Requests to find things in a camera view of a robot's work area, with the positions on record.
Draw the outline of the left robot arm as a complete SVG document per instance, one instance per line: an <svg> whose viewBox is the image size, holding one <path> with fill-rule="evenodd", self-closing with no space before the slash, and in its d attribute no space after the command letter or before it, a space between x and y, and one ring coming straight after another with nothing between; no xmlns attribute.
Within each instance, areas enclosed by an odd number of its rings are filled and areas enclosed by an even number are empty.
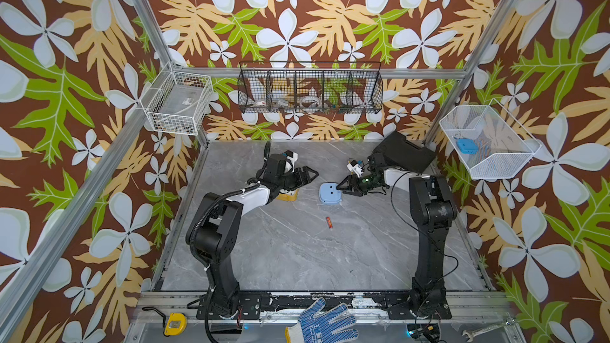
<svg viewBox="0 0 610 343"><path fill-rule="evenodd" d="M241 217L265 206L279 195L296 192L313 182L319 172L296 165L298 154L270 152L265 145L264 163L246 186L223 195L204 195L189 226L185 242L192 256L203 264L208 278L206 302L211 311L230 317L238 311L240 285L230 260L237 241Z"/></svg>

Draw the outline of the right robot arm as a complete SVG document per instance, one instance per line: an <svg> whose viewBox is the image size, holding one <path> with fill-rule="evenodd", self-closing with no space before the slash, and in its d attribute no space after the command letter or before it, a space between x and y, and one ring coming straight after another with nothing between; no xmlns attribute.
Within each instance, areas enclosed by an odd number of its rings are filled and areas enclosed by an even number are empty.
<svg viewBox="0 0 610 343"><path fill-rule="evenodd" d="M406 224L418 233L419 248L416 273L411 281L408 308L417 318L451 319L446 301L444 260L446 239L458 208L443 176L424 175L386 164L383 155L347 163L349 175L337 185L345 195L362 197L379 193L390 195L396 189L409 195L411 221Z"/></svg>

